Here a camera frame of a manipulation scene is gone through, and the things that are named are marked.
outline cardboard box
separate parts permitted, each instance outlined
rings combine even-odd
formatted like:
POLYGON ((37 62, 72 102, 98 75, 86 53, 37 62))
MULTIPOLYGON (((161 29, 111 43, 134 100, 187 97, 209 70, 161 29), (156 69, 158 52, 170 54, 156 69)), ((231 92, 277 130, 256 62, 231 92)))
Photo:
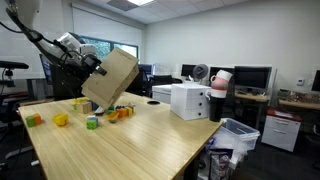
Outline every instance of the cardboard box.
POLYGON ((138 75, 138 59, 115 48, 100 65, 105 76, 93 73, 84 84, 82 94, 104 109, 113 105, 138 75))

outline desk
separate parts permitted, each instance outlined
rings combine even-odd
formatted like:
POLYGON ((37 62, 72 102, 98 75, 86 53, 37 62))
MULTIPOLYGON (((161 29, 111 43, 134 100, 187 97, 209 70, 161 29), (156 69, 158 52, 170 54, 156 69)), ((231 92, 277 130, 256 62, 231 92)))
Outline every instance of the desk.
POLYGON ((320 111, 320 104, 313 104, 313 103, 303 103, 303 102, 292 102, 287 100, 280 100, 279 104, 286 105, 286 106, 293 106, 305 109, 313 109, 320 111))
POLYGON ((263 108, 263 104, 268 102, 268 96, 260 96, 260 95, 252 95, 252 94, 239 94, 237 92, 235 92, 234 96, 236 98, 241 98, 241 99, 247 99, 247 100, 253 100, 259 103, 259 109, 258 109, 258 114, 256 117, 256 126, 255 128, 258 129, 259 128, 259 124, 260 124, 260 120, 261 120, 261 113, 262 113, 262 108, 263 108))
POLYGON ((36 112, 44 123, 27 128, 48 179, 172 179, 201 151, 221 123, 183 121, 168 104, 148 105, 149 98, 123 93, 116 105, 132 102, 135 114, 86 129, 86 116, 72 109, 73 100, 20 107, 23 119, 36 112), (69 114, 58 127, 51 118, 69 114))

